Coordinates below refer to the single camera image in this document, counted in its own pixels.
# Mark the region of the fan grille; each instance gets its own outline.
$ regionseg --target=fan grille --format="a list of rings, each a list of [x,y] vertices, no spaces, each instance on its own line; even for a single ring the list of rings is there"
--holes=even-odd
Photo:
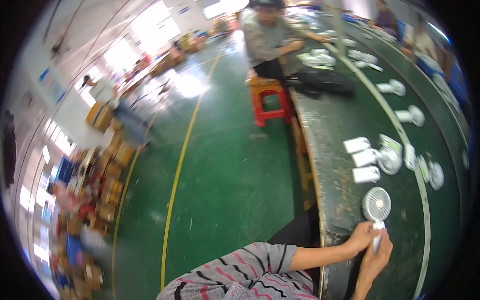
[[[390,214],[392,202],[387,191],[374,187],[363,198],[363,213],[370,221],[383,221]]]
[[[392,151],[397,153],[395,160],[392,161],[389,158],[387,158],[388,161],[385,161],[383,159],[378,160],[378,166],[387,175],[395,175],[396,173],[398,173],[398,171],[400,171],[400,169],[402,168],[403,164],[402,154],[398,153],[394,148],[390,146],[384,146],[380,149],[381,154],[391,154]]]

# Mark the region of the person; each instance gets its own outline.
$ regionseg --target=person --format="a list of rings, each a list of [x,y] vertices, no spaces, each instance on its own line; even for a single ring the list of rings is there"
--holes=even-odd
[[[308,37],[320,43],[327,43],[328,37],[291,26],[283,17],[283,0],[253,0],[242,12],[241,27],[245,35],[245,46],[250,64],[260,77],[277,79],[285,83],[285,76],[298,72],[288,64],[282,69],[279,57],[301,50],[303,41],[295,40],[282,46],[288,32],[296,37]]]
[[[257,242],[206,263],[170,282],[156,300],[318,299],[320,267],[363,257],[353,300],[366,298],[373,281],[386,267],[393,250],[388,233],[372,222],[357,225],[340,246],[314,248],[320,237],[318,207],[296,218],[268,242]],[[374,237],[382,240],[373,253]]]
[[[104,78],[93,82],[88,75],[84,77],[82,87],[85,85],[92,87],[90,95],[95,101],[108,105],[112,109],[114,117],[124,125],[125,139],[138,144],[141,150],[145,150],[150,144],[146,132],[150,130],[151,125],[130,110],[125,99],[119,96],[117,87]]]
[[[419,51],[427,54],[435,61],[438,61],[437,52],[435,50],[435,44],[432,39],[429,37],[426,32],[426,22],[423,19],[423,16],[419,13],[418,15],[418,26],[416,29],[413,29],[412,26],[407,27],[405,33],[405,44],[407,48],[413,48],[413,37],[415,36],[415,48]]]
[[[83,195],[77,198],[68,190],[65,184],[59,181],[49,183],[46,191],[50,195],[55,196],[55,202],[68,212],[78,212],[82,205],[89,204],[93,199],[91,190],[85,189]]]
[[[375,4],[378,8],[378,17],[376,21],[369,20],[368,25],[373,29],[383,29],[398,39],[398,27],[394,13],[388,9],[385,0],[375,0]]]

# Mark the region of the gray shirt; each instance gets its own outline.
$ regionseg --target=gray shirt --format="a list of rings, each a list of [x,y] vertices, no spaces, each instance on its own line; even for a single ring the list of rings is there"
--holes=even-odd
[[[304,30],[292,27],[283,17],[278,18],[275,27],[260,24],[256,12],[251,9],[242,12],[240,25],[252,67],[280,57],[278,48],[284,46],[291,35],[305,37]]]

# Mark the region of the table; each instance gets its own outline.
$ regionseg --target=table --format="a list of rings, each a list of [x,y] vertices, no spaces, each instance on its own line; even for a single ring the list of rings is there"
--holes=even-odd
[[[135,77],[133,77],[131,80],[128,82],[125,82],[123,86],[120,87],[119,89],[119,94],[120,95],[126,95],[129,94],[130,91],[135,89],[145,77],[147,77],[150,72],[157,67],[158,64],[161,64],[162,61],[170,54],[170,52],[165,53],[162,55],[159,59],[155,60],[156,64],[151,64],[145,69],[143,69],[140,73],[138,73]]]
[[[331,17],[315,17],[320,23],[318,32],[332,29]],[[392,198],[392,212],[385,221],[394,251],[389,265],[376,279],[368,299],[412,299],[431,289],[445,271],[459,242],[459,233],[472,203],[469,198],[468,171],[462,164],[466,149],[468,126],[462,116],[453,116],[435,87],[420,70],[405,59],[397,49],[381,39],[364,39],[363,31],[344,24],[345,38],[357,41],[355,49],[375,55],[384,72],[361,69],[373,84],[390,79],[403,82],[405,97],[383,95],[393,110],[405,110],[413,104],[425,114],[425,125],[417,128],[403,124],[402,130],[417,151],[426,157],[430,153],[445,174],[445,184],[434,191],[428,184],[423,199],[415,173],[405,166],[394,176],[382,173],[377,184],[355,184],[351,156],[345,153],[342,142],[367,137],[374,148],[383,133],[401,142],[380,102],[338,57],[335,70],[351,79],[356,86],[353,98],[323,95],[310,98],[291,90],[300,124],[307,142],[313,179],[320,209],[322,246],[345,242],[354,227],[366,220],[361,211],[365,193],[374,186],[385,188]],[[325,48],[312,40],[305,41],[304,53]],[[360,259],[323,268],[321,299],[343,299],[355,287],[355,271]]]

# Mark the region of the jeans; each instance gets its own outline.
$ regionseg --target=jeans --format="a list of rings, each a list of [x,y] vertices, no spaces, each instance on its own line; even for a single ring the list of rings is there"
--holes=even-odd
[[[119,99],[119,106],[113,110],[114,117],[123,124],[125,140],[138,145],[145,145],[149,142],[146,136],[148,123],[138,117],[125,103],[125,99]]]

